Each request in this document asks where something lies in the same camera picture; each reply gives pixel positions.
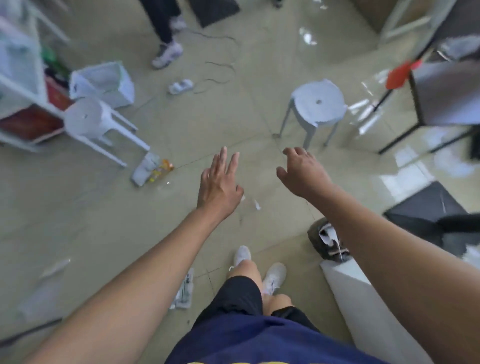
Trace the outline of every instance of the stool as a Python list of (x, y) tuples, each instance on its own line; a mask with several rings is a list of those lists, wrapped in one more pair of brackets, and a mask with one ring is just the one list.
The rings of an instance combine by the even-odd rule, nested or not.
[(324, 143), (324, 146), (328, 146), (336, 132), (338, 122), (344, 118), (347, 112), (347, 106), (342, 91), (329, 80), (302, 85), (293, 92), (290, 98), (287, 114), (278, 135), (280, 138), (287, 124), (290, 110), (293, 110), (300, 126), (307, 132), (303, 142), (303, 149), (307, 150), (319, 126), (334, 125)]
[(121, 166), (126, 167), (127, 164), (125, 162), (99, 147), (92, 141), (92, 139), (96, 139), (105, 145), (113, 146), (113, 143), (104, 136), (106, 132), (113, 129), (129, 138), (146, 151), (150, 150), (150, 146), (116, 122), (113, 119), (113, 116), (123, 121), (132, 129), (138, 130), (135, 125), (112, 109), (105, 102), (96, 98), (82, 98), (65, 111), (65, 131), (72, 138), (87, 144), (97, 152), (102, 153), (104, 156), (114, 160)]

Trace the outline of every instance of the black mat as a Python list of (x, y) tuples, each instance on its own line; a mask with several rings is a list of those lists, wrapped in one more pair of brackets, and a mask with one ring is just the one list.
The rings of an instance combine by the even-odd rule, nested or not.
[(465, 209), (439, 183), (434, 182), (412, 197), (384, 213), (394, 224), (420, 236), (456, 256), (466, 251), (466, 245), (478, 245), (479, 233), (448, 233), (442, 239), (435, 236), (435, 222), (448, 215), (467, 214)]
[(188, 2), (202, 28), (240, 11), (235, 0), (188, 0)]

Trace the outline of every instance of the left hand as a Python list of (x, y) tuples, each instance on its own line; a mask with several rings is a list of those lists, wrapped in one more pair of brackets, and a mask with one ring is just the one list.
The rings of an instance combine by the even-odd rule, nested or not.
[(212, 166), (202, 173), (197, 209), (204, 208), (215, 214), (220, 222), (235, 211), (243, 196), (243, 188), (235, 181), (239, 158), (240, 153), (235, 153), (227, 168), (225, 146), (220, 155), (215, 154), (213, 157)]

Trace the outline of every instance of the navy shirt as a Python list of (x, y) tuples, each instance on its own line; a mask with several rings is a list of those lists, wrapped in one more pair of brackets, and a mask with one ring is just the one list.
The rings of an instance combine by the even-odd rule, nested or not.
[(175, 346), (166, 364), (381, 364), (296, 322), (270, 316), (220, 315)]

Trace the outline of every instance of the white sneaker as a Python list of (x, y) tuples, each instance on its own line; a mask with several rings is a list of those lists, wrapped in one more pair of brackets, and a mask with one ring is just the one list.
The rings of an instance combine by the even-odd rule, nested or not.
[(176, 41), (173, 41), (167, 45), (161, 44), (160, 51), (158, 52), (156, 58), (152, 61), (152, 66), (158, 70), (161, 70), (179, 58), (182, 54), (183, 48)]
[(264, 279), (264, 293), (273, 295), (276, 289), (285, 282), (287, 267), (282, 263), (273, 264)]
[(233, 268), (237, 267), (244, 260), (252, 260), (252, 254), (250, 253), (250, 249), (245, 245), (242, 245), (237, 252), (235, 253), (235, 257), (233, 258), (233, 266), (230, 267), (228, 271), (231, 271)]
[(173, 33), (179, 33), (182, 30), (187, 29), (187, 23), (185, 23), (182, 15), (174, 16), (170, 19), (170, 29)]

